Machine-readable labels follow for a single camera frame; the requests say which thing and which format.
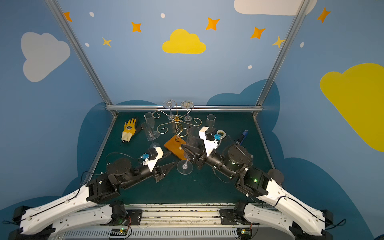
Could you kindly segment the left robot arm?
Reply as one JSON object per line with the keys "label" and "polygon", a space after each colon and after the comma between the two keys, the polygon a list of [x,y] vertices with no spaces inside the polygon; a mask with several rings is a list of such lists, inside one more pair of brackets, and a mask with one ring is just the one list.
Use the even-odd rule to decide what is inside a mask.
{"label": "left robot arm", "polygon": [[107,171],[81,185],[78,190],[45,205],[15,209],[12,224],[18,229],[9,234],[10,240],[47,240],[71,229],[93,225],[123,226],[128,231],[130,217],[122,201],[127,190],[147,179],[164,179],[177,162],[159,166],[168,157],[160,147],[149,149],[143,163],[133,168],[131,160],[120,158],[107,165]]}

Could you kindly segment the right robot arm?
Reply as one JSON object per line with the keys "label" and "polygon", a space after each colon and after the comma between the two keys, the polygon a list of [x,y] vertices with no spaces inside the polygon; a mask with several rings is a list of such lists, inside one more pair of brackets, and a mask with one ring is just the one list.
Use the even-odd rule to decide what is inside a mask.
{"label": "right robot arm", "polygon": [[238,203],[233,215],[238,221],[261,224],[279,230],[294,240],[331,240],[329,230],[341,227],[346,220],[334,223],[329,210],[317,210],[283,189],[272,177],[253,167],[253,156],[242,146],[232,145],[222,156],[216,150],[207,153],[205,147],[182,145],[192,163],[204,164],[235,179],[235,187],[248,197],[271,206],[263,209],[253,204]]}

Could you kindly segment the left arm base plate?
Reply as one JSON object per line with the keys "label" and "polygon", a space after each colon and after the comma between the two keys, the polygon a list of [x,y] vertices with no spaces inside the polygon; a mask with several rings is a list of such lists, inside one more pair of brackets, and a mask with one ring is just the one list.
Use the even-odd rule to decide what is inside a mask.
{"label": "left arm base plate", "polygon": [[118,210],[111,215],[112,219],[107,225],[109,226],[138,226],[141,223],[142,210]]}

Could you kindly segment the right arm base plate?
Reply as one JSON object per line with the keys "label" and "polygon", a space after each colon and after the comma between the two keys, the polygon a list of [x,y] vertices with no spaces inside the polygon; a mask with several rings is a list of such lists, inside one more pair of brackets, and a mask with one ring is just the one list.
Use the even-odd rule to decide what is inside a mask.
{"label": "right arm base plate", "polygon": [[231,209],[219,209],[220,220],[222,225],[249,225],[244,218],[243,212],[238,212]]}

